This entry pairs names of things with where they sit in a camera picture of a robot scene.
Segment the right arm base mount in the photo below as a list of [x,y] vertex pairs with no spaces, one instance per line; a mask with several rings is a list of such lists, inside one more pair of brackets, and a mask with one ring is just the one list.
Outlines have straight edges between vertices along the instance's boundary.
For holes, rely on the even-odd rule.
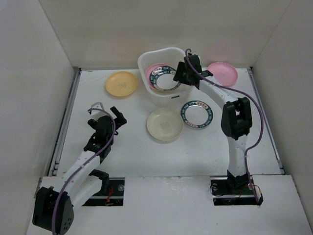
[[233,177],[212,177],[209,188],[215,206],[260,206],[264,198],[262,191],[246,174]]

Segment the pink plate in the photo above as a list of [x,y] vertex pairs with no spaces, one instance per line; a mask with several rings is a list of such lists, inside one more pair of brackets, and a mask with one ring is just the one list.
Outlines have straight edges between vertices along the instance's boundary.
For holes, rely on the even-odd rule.
[[231,87],[238,79],[237,70],[225,62],[214,62],[207,69],[213,74],[216,81],[222,86]]
[[150,74],[151,74],[151,72],[154,70],[154,69],[156,69],[156,68],[158,68],[158,67],[163,67],[163,66],[168,66],[167,64],[164,64],[164,63],[157,63],[157,64],[153,64],[153,65],[151,65],[151,66],[149,66],[147,69],[146,69],[146,71],[145,71],[145,77],[146,77],[146,80],[147,80],[147,82],[148,82],[148,85],[149,85],[149,87],[152,89],[152,90],[154,90],[154,91],[157,91],[157,89],[151,84],[151,82],[150,82]]

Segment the yellow plate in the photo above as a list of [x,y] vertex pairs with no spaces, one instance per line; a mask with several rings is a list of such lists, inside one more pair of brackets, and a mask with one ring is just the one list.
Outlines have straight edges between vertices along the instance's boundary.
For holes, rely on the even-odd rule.
[[138,78],[131,72],[119,71],[110,75],[105,82],[106,91],[115,97],[126,97],[135,92]]

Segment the cream white plate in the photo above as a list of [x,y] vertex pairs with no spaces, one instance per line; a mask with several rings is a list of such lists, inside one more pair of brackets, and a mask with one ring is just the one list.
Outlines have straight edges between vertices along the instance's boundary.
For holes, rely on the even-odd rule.
[[174,141],[183,131],[183,120],[178,112],[169,108],[159,108],[147,118],[149,134],[158,141]]

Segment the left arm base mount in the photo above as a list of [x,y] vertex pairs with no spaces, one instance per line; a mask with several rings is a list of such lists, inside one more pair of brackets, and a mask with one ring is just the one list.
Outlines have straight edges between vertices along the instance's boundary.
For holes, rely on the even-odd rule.
[[125,178],[111,178],[108,173],[100,170],[93,170],[89,176],[101,180],[101,189],[95,193],[84,207],[119,207],[123,206]]

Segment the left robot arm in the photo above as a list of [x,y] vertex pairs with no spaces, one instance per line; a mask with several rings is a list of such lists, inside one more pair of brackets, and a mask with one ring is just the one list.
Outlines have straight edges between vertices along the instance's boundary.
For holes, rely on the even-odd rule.
[[37,191],[33,225],[54,235],[64,235],[72,226],[75,213],[92,196],[100,194],[110,198],[113,195],[109,174],[98,167],[110,153],[117,130],[127,120],[116,107],[110,110],[108,113],[94,105],[88,110],[89,113],[99,111],[103,116],[88,120],[94,133],[73,166],[51,186],[40,187]]

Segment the green rimmed plate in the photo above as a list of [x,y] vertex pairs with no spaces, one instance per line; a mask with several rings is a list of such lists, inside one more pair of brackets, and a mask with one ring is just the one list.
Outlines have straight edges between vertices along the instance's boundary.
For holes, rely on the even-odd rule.
[[171,92],[180,86],[173,73],[160,72],[151,77],[152,86],[160,92]]
[[154,86],[157,83],[157,79],[159,79],[163,75],[175,75],[176,70],[171,66],[163,66],[154,69],[150,74],[150,82]]
[[206,128],[214,117],[211,107],[200,100],[185,103],[180,110],[180,115],[185,124],[197,129]]

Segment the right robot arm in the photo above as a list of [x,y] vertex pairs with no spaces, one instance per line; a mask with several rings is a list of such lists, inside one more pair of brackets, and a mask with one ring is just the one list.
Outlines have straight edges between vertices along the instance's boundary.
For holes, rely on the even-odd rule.
[[238,98],[222,89],[219,85],[205,80],[213,74],[202,71],[198,55],[186,53],[183,62],[179,62],[174,80],[194,86],[208,95],[222,110],[221,129],[226,135],[229,149],[227,179],[213,183],[218,196],[235,195],[248,185],[250,177],[246,166],[246,142],[252,127],[251,106],[248,98]]

